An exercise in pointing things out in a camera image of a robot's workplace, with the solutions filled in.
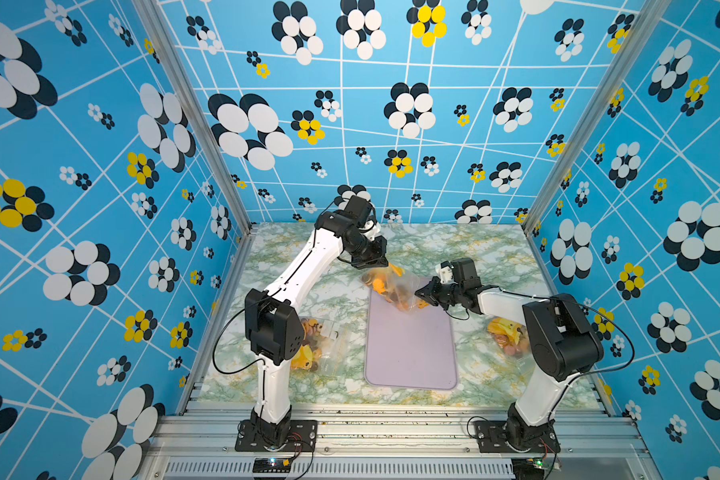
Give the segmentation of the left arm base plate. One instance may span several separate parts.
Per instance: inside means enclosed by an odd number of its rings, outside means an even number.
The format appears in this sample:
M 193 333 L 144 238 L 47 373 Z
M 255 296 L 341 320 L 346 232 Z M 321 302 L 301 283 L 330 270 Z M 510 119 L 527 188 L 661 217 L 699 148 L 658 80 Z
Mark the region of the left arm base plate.
M 282 425 L 244 420 L 238 425 L 234 449 L 246 453 L 280 453 L 314 450 L 318 422 L 286 420 Z

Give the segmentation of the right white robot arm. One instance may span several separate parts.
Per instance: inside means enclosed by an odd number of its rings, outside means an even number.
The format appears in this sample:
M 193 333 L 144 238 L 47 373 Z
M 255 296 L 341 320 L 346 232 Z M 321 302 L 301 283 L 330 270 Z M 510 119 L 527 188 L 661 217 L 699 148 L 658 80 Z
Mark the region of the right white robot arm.
M 570 294 L 542 298 L 497 286 L 466 289 L 434 277 L 416 296 L 432 306 L 459 305 L 526 328 L 535 368 L 523 394 L 510 405 L 505 424 L 507 443 L 518 451 L 530 449 L 553 432 L 554 412 L 569 384 L 590 373 L 604 357 L 583 307 Z

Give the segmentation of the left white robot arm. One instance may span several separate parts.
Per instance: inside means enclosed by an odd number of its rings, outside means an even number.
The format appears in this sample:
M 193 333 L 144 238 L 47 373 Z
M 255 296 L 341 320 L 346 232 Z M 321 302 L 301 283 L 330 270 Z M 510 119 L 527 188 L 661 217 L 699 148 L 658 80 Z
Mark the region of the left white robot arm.
M 353 196 L 335 211 L 322 212 L 306 244 L 288 267 L 264 290 L 245 297 L 245 337 L 260 362 L 257 400 L 251 413 L 254 432 L 269 448 L 279 448 L 290 432 L 291 360 L 305 331 L 299 308 L 309 291 L 342 254 L 356 269 L 385 267 L 386 239 L 380 233 L 375 207 Z

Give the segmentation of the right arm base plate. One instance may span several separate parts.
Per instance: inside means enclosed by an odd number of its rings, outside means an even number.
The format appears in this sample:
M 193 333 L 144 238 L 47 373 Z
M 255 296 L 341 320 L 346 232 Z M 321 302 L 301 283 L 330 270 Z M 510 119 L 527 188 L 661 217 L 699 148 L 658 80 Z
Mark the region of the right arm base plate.
M 481 453 L 542 455 L 561 451 L 554 423 L 552 420 L 539 426 L 525 426 L 514 421 L 476 420 L 468 430 Z

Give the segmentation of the ziploc bag of cookies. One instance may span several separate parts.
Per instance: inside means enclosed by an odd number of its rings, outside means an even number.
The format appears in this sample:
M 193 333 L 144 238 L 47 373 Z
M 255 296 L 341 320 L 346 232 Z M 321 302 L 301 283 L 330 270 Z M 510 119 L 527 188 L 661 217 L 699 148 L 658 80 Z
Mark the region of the ziploc bag of cookies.
M 402 312 L 424 309 L 430 304 L 416 295 L 428 280 L 402 267 L 389 264 L 386 267 L 371 268 L 361 277 L 362 282 L 373 292 Z

